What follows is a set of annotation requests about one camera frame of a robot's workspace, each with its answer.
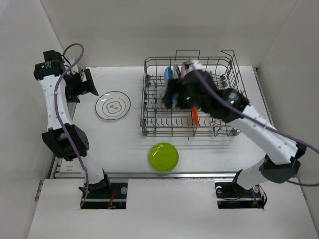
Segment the blue plate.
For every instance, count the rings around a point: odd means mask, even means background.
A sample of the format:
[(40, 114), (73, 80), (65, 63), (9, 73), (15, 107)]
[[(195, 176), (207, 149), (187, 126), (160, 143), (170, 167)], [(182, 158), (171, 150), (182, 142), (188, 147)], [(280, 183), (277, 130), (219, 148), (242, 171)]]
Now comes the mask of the blue plate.
[[(167, 93), (168, 91), (168, 84), (169, 84), (169, 81), (171, 79), (174, 78), (174, 74), (173, 74), (173, 71), (172, 71), (172, 68), (170, 66), (166, 67), (165, 69), (165, 72), (164, 72), (164, 81), (165, 81), (165, 92)], [(173, 96), (173, 103), (176, 104), (177, 103), (177, 100), (178, 100), (178, 95), (177, 94), (174, 94)]]

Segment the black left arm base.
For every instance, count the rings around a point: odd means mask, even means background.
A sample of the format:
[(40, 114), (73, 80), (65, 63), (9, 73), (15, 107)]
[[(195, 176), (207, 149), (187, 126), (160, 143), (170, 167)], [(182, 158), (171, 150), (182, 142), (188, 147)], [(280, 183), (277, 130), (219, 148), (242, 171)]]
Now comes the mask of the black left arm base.
[(127, 192), (127, 182), (111, 183), (111, 189), (107, 189), (106, 192), (89, 193), (85, 200), (83, 196), (80, 209), (126, 209)]

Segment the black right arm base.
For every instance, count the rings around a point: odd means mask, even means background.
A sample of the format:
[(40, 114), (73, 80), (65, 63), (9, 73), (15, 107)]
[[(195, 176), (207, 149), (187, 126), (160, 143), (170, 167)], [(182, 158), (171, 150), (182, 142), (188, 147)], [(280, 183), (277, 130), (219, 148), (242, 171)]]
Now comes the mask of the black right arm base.
[(268, 197), (260, 185), (246, 190), (231, 182), (215, 183), (219, 209), (264, 209)]

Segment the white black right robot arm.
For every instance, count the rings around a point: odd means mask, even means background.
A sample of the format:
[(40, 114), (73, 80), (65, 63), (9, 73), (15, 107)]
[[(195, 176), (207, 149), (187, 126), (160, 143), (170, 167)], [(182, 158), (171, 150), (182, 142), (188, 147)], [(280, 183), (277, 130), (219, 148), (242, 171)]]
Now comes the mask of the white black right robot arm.
[(231, 183), (234, 195), (243, 196), (255, 185), (266, 181), (282, 184), (297, 175), (301, 165), (298, 159), (305, 154), (307, 147), (276, 134), (275, 128), (267, 126), (267, 121), (236, 89), (219, 89), (208, 72), (194, 70), (183, 78), (165, 78), (163, 102), (168, 109), (172, 108), (175, 95), (177, 107), (196, 107), (221, 119), (240, 130), (265, 152), (258, 163), (236, 173)]

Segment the white plate green rim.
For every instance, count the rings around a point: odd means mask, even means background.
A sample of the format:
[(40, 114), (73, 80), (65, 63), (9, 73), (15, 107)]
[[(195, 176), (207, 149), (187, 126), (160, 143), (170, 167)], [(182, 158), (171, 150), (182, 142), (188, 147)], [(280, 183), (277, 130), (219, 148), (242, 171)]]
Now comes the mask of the white plate green rim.
[(119, 120), (130, 108), (130, 98), (121, 91), (106, 92), (95, 103), (95, 112), (103, 120)]

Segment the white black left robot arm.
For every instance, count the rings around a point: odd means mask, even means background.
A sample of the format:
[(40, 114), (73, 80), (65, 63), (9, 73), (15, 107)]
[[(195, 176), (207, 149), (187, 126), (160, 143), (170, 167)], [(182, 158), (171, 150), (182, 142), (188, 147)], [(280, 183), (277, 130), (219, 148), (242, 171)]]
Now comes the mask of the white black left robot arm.
[(90, 148), (84, 131), (70, 116), (68, 103), (79, 103), (79, 96), (98, 95), (89, 69), (79, 69), (76, 61), (68, 61), (55, 51), (44, 52), (44, 62), (35, 65), (34, 76), (42, 87), (48, 114), (47, 131), (42, 140), (47, 147), (65, 161), (79, 163), (87, 179), (83, 193), (102, 198), (110, 195), (112, 186), (102, 168), (87, 158)]

